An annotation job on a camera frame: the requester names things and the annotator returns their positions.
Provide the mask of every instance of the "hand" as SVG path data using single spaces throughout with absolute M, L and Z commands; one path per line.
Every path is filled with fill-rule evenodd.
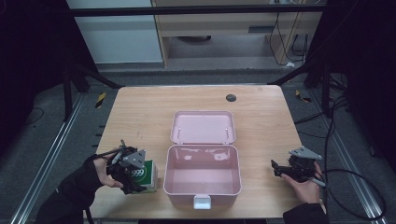
M 320 167 L 315 162 L 317 172 L 321 175 Z M 288 175 L 282 174 L 281 177 L 288 182 L 294 189 L 297 198 L 302 203 L 319 203 L 319 186 L 311 180 L 307 180 L 303 183 L 295 181 Z
M 110 160 L 111 156 L 112 155 L 106 155 L 105 158 L 98 158 L 93 161 L 93 164 L 95 165 L 96 173 L 98 174 L 99 180 L 103 185 L 109 186 L 111 188 L 122 189 L 122 183 L 117 180 L 111 179 L 106 173 L 107 160 Z

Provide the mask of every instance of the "black sleeve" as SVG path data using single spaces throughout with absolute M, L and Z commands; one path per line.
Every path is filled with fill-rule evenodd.
M 35 223 L 82 223 L 82 211 L 88 209 L 95 192 L 102 187 L 93 160 L 87 160 L 68 175 L 40 206 Z M 78 219 L 81 222 L 67 222 Z
M 303 203 L 283 214 L 285 224 L 329 224 L 319 203 Z

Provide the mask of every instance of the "wooden table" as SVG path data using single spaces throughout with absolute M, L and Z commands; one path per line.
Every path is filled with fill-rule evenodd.
M 234 94 L 235 102 L 226 95 Z M 166 154 L 179 110 L 227 110 L 233 113 L 242 191 L 227 209 L 175 208 L 163 191 Z M 298 204 L 292 189 L 274 176 L 270 160 L 287 165 L 289 150 L 302 144 L 278 86 L 125 87 L 111 110 L 97 153 L 120 145 L 147 151 L 159 170 L 156 193 L 124 195 L 102 187 L 91 207 L 93 217 L 108 218 L 271 218 Z

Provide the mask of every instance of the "aluminum rail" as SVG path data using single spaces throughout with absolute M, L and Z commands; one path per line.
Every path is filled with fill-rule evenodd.
M 77 8 L 50 10 L 46 13 L 57 16 L 104 17 L 142 16 L 175 14 L 222 14 L 222 13 L 268 13 L 268 12 L 319 12 L 339 9 L 345 5 L 304 4 L 304 5 L 242 5 L 242 6 L 196 6 L 196 7 L 114 7 Z
M 32 185 L 28 189 L 17 211 L 12 216 L 10 221 L 11 224 L 17 224 L 17 223 L 23 224 L 26 222 L 27 218 L 29 217 L 32 208 L 35 205 L 35 201 L 37 200 L 37 197 L 41 192 L 41 190 L 43 189 L 44 184 L 50 174 L 50 170 L 53 164 L 55 163 L 59 155 L 59 152 L 61 151 L 62 146 L 64 145 L 64 141 L 67 135 L 69 134 L 71 127 L 73 126 L 73 123 L 76 119 L 76 116 L 81 107 L 83 99 L 84 99 L 84 94 L 79 94 L 73 106 L 75 108 L 74 112 L 72 113 L 69 120 L 64 122 L 60 131 L 58 132 L 54 142 L 52 143 L 52 146 L 49 149 L 49 153 L 47 154 L 47 157 L 44 159 L 40 169 L 38 170 L 35 176 Z

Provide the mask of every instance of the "cabinet drawer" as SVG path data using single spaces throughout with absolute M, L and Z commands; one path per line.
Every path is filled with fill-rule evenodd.
M 269 0 L 153 0 L 156 7 L 267 5 Z M 162 36 L 244 35 L 250 26 L 273 26 L 275 13 L 159 15 Z

